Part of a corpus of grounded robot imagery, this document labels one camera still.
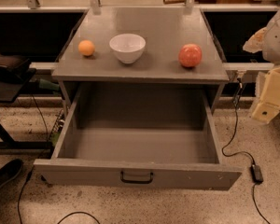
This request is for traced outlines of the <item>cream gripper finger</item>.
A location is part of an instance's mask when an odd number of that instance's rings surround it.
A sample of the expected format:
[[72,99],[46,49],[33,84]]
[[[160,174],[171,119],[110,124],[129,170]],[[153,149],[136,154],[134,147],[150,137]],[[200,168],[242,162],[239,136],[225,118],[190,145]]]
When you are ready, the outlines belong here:
[[256,31],[243,45],[243,50],[250,53],[262,51],[263,38],[267,28],[263,27]]
[[259,72],[255,94],[251,118],[268,124],[280,113],[280,66],[267,73]]

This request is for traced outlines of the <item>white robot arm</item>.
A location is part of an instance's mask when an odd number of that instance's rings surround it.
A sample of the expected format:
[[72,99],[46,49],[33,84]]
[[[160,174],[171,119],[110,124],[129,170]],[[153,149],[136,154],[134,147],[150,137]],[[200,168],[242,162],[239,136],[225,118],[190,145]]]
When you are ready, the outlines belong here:
[[274,64],[267,74],[258,75],[260,95],[251,112],[252,119],[268,124],[280,113],[280,9],[264,28],[245,42],[243,50],[250,53],[261,51],[263,59]]

